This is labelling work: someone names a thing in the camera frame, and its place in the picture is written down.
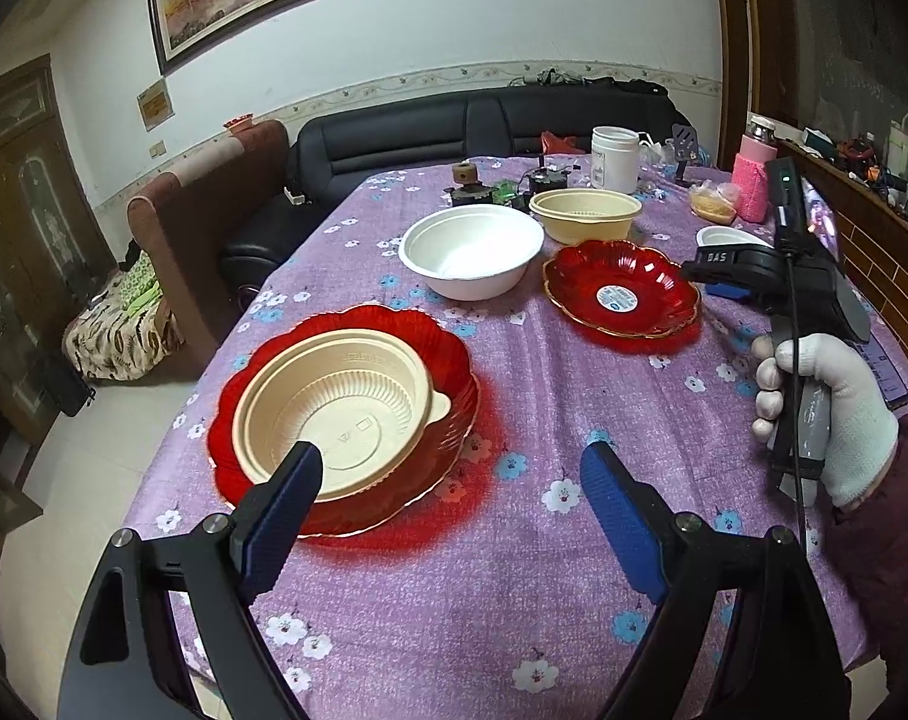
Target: red scalloped plate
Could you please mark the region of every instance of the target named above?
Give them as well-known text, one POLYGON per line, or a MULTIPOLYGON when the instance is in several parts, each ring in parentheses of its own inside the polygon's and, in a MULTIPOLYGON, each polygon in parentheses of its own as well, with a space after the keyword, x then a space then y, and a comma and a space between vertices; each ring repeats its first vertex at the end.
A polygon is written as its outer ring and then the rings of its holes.
POLYGON ((289 333, 264 343, 220 394, 217 416, 207 435, 207 448, 215 464, 217 489, 228 503, 236 506, 252 487, 236 460, 231 438, 236 404, 246 386, 261 368, 294 343, 351 327, 380 330, 409 343, 431 371, 434 388, 450 397, 451 410, 445 418, 428 425, 407 459, 377 485, 347 498, 313 504, 300 538, 364 533, 429 493, 457 462, 460 447, 473 427, 480 406, 480 388, 471 372, 467 347, 453 333, 441 329, 428 314, 362 305, 340 314, 310 317, 289 333))
POLYGON ((655 248, 630 241, 565 247, 544 265, 544 290, 585 335, 621 351, 676 350, 700 336, 700 291, 655 248))

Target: black leather sofa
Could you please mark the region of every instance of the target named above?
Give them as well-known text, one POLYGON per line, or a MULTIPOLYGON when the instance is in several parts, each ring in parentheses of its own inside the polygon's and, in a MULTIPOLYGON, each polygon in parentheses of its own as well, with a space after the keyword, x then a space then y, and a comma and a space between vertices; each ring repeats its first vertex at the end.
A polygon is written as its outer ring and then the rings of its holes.
POLYGON ((287 153, 286 183, 308 202, 266 201, 224 243, 220 273, 231 291, 252 299, 263 281, 367 177, 384 170, 442 165, 472 156, 534 156, 545 130, 590 151, 594 127, 613 124, 671 137, 689 124, 647 81, 589 86, 508 86, 375 105, 311 119, 287 153))

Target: metal screw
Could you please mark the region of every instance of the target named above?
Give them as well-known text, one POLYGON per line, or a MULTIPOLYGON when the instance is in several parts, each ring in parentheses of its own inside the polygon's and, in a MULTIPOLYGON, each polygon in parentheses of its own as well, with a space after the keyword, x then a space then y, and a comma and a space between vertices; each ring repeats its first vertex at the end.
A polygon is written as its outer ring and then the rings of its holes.
POLYGON ((220 533, 227 527, 228 522, 230 522, 230 519, 226 514, 211 514, 210 517, 204 520, 204 531, 207 533, 220 533))
POLYGON ((121 528, 113 536, 110 536, 110 543, 115 547, 125 547, 130 543, 131 538, 134 538, 134 532, 130 528, 121 528))
POLYGON ((790 528, 785 528, 783 525, 774 525, 771 528, 771 537, 778 544, 789 544, 793 541, 793 533, 790 528))
POLYGON ((673 517, 673 521, 684 533, 695 533, 700 530, 700 526, 703 524, 703 520, 692 512, 681 512, 676 517, 673 517))

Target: white glove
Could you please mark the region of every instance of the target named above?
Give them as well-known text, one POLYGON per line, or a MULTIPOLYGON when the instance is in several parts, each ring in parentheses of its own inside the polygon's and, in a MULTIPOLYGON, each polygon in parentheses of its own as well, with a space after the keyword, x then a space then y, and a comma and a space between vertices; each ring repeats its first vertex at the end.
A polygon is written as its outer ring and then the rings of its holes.
MULTIPOLYGON (((784 408, 778 368, 793 372, 793 341, 781 343, 774 354, 771 338, 762 336, 755 338, 751 351, 763 362, 757 369, 759 419, 750 430, 767 442, 784 408)), ((868 364, 833 336, 801 338, 798 374, 814 376, 832 391, 830 441, 820 478, 834 506, 846 506, 867 491, 897 449, 897 418, 884 404, 868 364)))

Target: white wall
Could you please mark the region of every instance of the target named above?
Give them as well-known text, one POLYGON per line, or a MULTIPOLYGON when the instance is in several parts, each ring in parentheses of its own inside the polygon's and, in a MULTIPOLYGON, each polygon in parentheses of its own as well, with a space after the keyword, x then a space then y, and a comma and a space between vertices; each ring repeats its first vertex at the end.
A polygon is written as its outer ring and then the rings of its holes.
MULTIPOLYGON (((584 59, 721 78, 718 0, 312 0, 173 71, 175 116, 148 133, 136 98, 159 74, 146 0, 87 0, 50 51, 71 154, 95 206, 153 167, 148 148, 161 139, 176 154, 237 114, 407 71, 584 59)), ((0 72, 15 64, 1 61, 0 72)))

